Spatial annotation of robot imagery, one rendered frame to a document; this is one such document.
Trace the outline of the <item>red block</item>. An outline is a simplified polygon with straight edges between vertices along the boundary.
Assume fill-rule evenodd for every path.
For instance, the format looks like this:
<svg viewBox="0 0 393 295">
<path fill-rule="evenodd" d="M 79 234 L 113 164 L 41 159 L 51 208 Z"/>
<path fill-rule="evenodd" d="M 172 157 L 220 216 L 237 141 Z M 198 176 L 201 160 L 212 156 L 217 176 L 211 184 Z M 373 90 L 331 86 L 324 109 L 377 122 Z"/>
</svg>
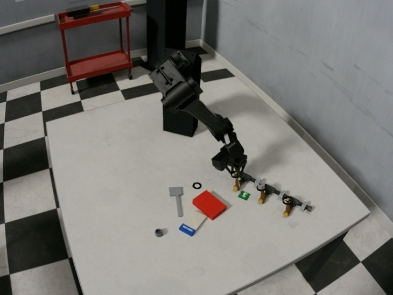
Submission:
<svg viewBox="0 0 393 295">
<path fill-rule="evenodd" d="M 205 190 L 192 201 L 192 204 L 208 216 L 212 221 L 226 211 L 227 206 Z"/>
</svg>

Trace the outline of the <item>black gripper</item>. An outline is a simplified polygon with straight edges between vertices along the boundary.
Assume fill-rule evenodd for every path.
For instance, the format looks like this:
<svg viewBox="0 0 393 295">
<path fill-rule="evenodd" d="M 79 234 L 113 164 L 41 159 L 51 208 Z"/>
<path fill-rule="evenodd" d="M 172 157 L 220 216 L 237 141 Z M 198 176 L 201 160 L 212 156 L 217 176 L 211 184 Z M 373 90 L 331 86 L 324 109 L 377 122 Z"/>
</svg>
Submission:
<svg viewBox="0 0 393 295">
<path fill-rule="evenodd" d="M 248 159 L 247 155 L 243 154 L 243 156 L 241 158 L 239 158 L 239 160 L 236 163 L 228 162 L 228 164 L 226 166 L 226 170 L 231 174 L 235 169 L 238 176 L 241 178 L 243 175 L 244 168 L 247 164 L 247 159 Z M 231 166 L 231 170 L 229 169 L 228 166 Z M 240 169 L 241 169 L 241 173 L 240 173 Z"/>
</svg>

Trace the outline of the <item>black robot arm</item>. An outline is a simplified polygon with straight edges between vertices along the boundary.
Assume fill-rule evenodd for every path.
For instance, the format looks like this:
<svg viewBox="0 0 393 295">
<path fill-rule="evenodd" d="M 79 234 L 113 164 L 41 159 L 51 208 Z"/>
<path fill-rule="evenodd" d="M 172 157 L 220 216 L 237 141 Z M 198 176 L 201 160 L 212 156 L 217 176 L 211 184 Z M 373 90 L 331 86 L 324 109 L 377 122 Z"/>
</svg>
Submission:
<svg viewBox="0 0 393 295">
<path fill-rule="evenodd" d="M 180 51 L 173 49 L 154 64 L 156 69 L 148 76 L 164 96 L 161 102 L 166 109 L 174 114 L 179 110 L 190 113 L 208 128 L 218 142 L 222 141 L 224 146 L 211 160 L 215 169 L 224 171 L 228 161 L 236 163 L 243 156 L 244 148 L 228 117 L 223 119 L 198 99 L 203 90 L 191 76 L 184 79 L 182 72 L 190 65 Z"/>
</svg>

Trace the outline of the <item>green tag with silver chain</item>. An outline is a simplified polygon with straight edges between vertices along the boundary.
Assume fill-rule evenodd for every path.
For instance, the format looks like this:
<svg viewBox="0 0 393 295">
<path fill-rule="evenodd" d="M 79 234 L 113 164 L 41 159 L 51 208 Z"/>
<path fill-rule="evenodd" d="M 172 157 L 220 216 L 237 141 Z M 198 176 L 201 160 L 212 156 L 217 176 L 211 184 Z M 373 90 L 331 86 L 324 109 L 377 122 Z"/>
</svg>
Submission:
<svg viewBox="0 0 393 295">
<path fill-rule="evenodd" d="M 241 188 L 240 188 L 240 194 L 238 195 L 239 198 L 244 199 L 244 200 L 247 201 L 249 196 L 250 196 L 249 193 L 247 193 L 245 191 L 241 191 Z"/>
</svg>

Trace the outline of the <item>dark grey short cylinder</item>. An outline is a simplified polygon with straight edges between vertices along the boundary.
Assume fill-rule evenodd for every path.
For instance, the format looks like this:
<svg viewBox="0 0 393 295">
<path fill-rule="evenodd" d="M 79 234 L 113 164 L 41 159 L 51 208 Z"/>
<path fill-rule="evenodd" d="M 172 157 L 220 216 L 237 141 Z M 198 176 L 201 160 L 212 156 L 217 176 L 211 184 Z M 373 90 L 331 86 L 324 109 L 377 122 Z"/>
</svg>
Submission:
<svg viewBox="0 0 393 295">
<path fill-rule="evenodd" d="M 156 235 L 157 237 L 162 237 L 162 235 L 163 235 L 162 229 L 160 229 L 160 228 L 156 229 L 156 230 L 155 230 L 155 235 Z"/>
</svg>

